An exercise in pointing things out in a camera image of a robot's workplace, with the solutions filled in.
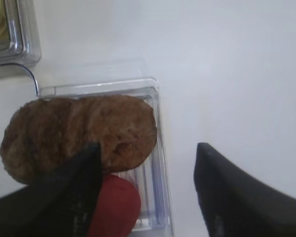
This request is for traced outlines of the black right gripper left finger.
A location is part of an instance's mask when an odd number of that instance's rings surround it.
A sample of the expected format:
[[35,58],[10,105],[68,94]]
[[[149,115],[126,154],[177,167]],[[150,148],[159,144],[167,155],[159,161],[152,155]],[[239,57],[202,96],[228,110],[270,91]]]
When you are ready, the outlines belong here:
[[0,198],[0,237],[86,237],[103,180],[101,146]]

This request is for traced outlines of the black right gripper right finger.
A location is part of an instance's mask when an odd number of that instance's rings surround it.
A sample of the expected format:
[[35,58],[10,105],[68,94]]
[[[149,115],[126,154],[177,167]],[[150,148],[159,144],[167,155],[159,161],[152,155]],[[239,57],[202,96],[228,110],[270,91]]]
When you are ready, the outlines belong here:
[[296,237],[296,199],[252,177],[208,143],[194,167],[198,204],[211,237]]

